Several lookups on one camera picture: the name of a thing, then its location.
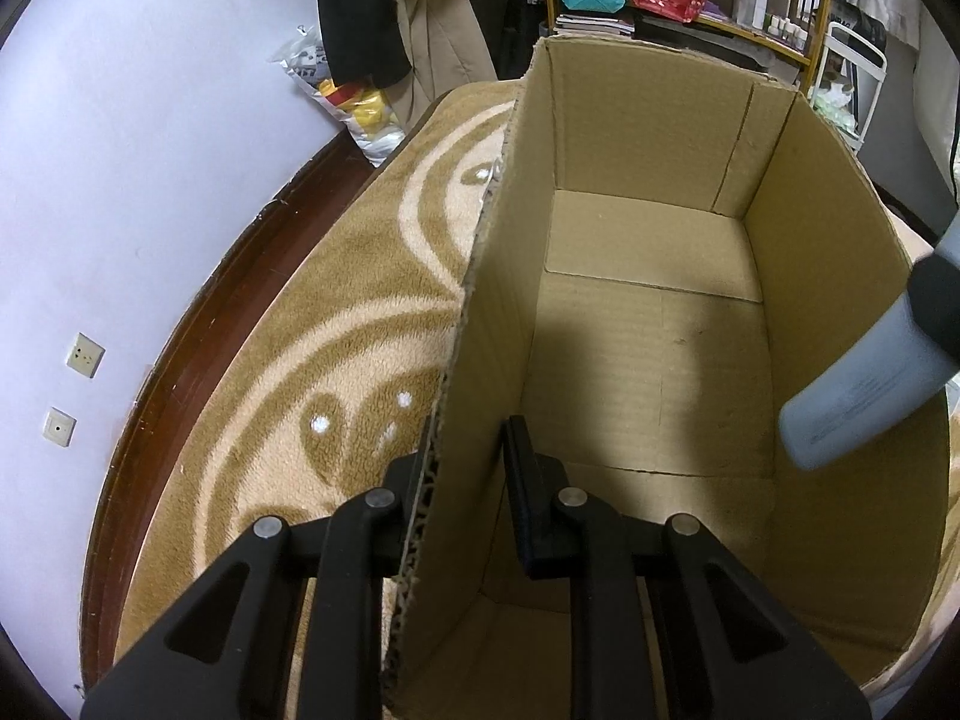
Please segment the plastic bag with toys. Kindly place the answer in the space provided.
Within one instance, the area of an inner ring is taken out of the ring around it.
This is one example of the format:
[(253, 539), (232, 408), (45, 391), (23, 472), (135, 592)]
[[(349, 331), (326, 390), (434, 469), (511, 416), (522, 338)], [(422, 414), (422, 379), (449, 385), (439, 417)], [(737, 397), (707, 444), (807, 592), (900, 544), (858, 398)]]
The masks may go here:
[(319, 26), (300, 26), (268, 62), (285, 71), (302, 93), (347, 130), (371, 166), (381, 167), (404, 141), (404, 127), (381, 89), (364, 82), (334, 82)]

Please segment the white metal cart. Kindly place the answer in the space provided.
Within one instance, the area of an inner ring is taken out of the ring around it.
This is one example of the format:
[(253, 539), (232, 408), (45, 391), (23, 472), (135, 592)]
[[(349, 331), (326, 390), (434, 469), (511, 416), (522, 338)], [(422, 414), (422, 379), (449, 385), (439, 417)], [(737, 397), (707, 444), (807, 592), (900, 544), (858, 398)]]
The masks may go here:
[(854, 29), (830, 21), (807, 101), (854, 154), (866, 143), (885, 78), (884, 52)]

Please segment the beige brown patterned carpet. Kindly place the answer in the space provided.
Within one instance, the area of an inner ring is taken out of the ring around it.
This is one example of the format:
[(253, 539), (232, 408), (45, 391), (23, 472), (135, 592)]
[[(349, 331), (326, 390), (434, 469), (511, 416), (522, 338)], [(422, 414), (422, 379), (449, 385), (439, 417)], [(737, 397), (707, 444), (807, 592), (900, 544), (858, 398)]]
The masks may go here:
[[(472, 85), (444, 99), (270, 305), (167, 480), (119, 649), (257, 517), (330, 514), (415, 447), (451, 359), (480, 208), (522, 87)], [(947, 616), (924, 649), (957, 614), (958, 520), (955, 536)]]

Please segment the beige trench coat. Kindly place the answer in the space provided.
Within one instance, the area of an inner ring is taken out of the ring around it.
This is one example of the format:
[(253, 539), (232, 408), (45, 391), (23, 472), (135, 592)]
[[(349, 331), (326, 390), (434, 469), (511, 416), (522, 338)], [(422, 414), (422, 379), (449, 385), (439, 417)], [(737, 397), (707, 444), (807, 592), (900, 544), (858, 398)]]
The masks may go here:
[(490, 51), (470, 0), (394, 0), (410, 71), (386, 89), (405, 130), (439, 96), (469, 83), (496, 80)]

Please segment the lower wall socket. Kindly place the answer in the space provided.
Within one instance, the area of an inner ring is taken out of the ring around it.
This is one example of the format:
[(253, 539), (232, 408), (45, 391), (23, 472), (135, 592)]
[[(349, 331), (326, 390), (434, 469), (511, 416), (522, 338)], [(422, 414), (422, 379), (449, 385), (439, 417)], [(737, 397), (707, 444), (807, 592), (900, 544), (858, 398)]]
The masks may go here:
[(66, 449), (75, 433), (76, 419), (64, 411), (51, 406), (46, 413), (43, 424), (43, 438)]

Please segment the wall socket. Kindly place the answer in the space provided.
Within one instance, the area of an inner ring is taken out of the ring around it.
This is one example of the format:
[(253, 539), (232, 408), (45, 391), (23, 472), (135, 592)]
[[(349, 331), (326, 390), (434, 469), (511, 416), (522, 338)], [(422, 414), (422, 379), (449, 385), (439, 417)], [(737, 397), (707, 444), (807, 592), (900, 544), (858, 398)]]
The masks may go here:
[(75, 433), (76, 419), (64, 411), (51, 406), (46, 413), (43, 424), (43, 438), (66, 449)]
[(68, 351), (65, 364), (72, 371), (78, 372), (80, 376), (93, 379), (98, 372), (99, 364), (103, 362), (105, 354), (106, 348), (104, 346), (87, 337), (85, 333), (78, 332), (71, 344), (70, 351)]

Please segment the cardboard box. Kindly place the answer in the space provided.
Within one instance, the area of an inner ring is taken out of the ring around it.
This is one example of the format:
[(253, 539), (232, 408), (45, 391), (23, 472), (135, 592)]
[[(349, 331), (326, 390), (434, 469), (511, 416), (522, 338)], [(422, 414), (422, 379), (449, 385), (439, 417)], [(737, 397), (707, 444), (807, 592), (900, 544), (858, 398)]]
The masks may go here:
[(900, 678), (957, 574), (946, 399), (816, 472), (776, 418), (908, 271), (866, 172), (794, 88), (638, 41), (542, 41), (431, 426), (395, 715), (569, 709), (565, 590), (511, 546), (494, 444), (512, 415), (620, 512), (696, 515), (866, 691)]

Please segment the grey white power bank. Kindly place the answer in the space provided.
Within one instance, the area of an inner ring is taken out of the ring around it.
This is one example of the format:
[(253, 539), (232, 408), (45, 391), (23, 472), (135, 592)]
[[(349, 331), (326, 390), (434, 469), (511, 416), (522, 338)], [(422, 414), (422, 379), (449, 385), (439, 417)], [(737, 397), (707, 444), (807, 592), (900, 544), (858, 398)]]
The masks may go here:
[[(958, 268), (957, 223), (931, 254)], [(958, 364), (914, 325), (905, 288), (841, 358), (786, 401), (782, 445), (802, 470), (828, 465), (912, 415), (957, 374)]]

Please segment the upper wall socket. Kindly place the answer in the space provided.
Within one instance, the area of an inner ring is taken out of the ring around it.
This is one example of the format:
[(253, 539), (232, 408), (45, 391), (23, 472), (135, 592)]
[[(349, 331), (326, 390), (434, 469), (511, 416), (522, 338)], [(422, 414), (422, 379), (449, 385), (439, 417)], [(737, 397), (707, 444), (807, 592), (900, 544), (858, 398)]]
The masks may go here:
[(71, 344), (70, 351), (68, 351), (65, 364), (72, 371), (78, 372), (80, 376), (93, 379), (98, 372), (99, 364), (103, 362), (105, 354), (106, 348), (104, 346), (87, 337), (85, 333), (78, 332)]

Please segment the black hanging coat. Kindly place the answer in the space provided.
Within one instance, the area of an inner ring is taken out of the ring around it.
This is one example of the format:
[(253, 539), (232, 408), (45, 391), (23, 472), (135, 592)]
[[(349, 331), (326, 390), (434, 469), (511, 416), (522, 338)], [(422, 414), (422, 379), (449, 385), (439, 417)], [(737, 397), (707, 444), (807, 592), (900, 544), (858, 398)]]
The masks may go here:
[(317, 0), (317, 11), (337, 85), (370, 82), (388, 88), (409, 75), (395, 0)]

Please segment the wooden bookshelf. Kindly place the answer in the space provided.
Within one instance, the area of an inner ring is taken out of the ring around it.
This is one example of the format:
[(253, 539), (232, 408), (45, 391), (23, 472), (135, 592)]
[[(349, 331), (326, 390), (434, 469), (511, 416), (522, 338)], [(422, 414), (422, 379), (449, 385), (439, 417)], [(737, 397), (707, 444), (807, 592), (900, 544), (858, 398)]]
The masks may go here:
[(832, 0), (706, 0), (695, 20), (679, 23), (641, 10), (631, 0), (625, 0), (615, 13), (570, 10), (562, 0), (547, 0), (547, 29), (556, 32), (556, 16), (562, 13), (617, 15), (635, 21), (631, 39), (699, 50), (741, 67), (777, 71), (800, 89), (809, 89), (830, 11)]

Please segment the stack of books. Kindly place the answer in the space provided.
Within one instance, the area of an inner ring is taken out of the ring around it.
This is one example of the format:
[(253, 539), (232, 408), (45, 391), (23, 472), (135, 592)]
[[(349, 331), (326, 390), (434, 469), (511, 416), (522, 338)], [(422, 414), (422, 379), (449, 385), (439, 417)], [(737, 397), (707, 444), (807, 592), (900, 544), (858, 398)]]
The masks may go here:
[(635, 21), (617, 15), (587, 15), (587, 13), (562, 13), (556, 16), (555, 31), (558, 34), (582, 34), (583, 36), (626, 37), (635, 36)]

